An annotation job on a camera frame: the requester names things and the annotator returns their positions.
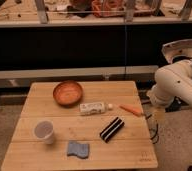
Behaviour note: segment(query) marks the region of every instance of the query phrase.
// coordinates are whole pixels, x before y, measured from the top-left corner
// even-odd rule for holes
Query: paper cup
[[[39,122],[34,129],[34,134],[45,144],[53,144],[55,141],[53,124],[49,121]]]

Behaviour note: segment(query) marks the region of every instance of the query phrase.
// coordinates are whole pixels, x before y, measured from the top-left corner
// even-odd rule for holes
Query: orange carrot
[[[135,116],[138,116],[138,117],[142,116],[142,111],[139,108],[132,107],[131,105],[124,105],[124,104],[120,105],[119,107],[128,112],[131,112]]]

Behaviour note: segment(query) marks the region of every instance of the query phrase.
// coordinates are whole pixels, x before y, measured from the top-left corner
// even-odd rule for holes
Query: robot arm
[[[168,107],[179,97],[192,106],[192,61],[179,62],[159,68],[155,73],[156,84],[148,92],[156,107]]]

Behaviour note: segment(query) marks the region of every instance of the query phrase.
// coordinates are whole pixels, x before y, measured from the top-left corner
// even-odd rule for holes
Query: table top
[[[2,171],[157,167],[145,117],[137,117],[119,108],[120,104],[131,104],[143,111],[133,81],[80,82],[84,92],[80,103],[103,101],[114,106],[111,111],[91,116],[81,116],[79,105],[71,108],[58,105],[52,96],[57,84],[32,84],[6,153]],[[125,126],[105,143],[99,133],[116,116],[125,122]],[[38,141],[33,135],[35,125],[42,120],[53,123],[57,140],[51,146]],[[69,140],[89,143],[89,158],[68,157]]]

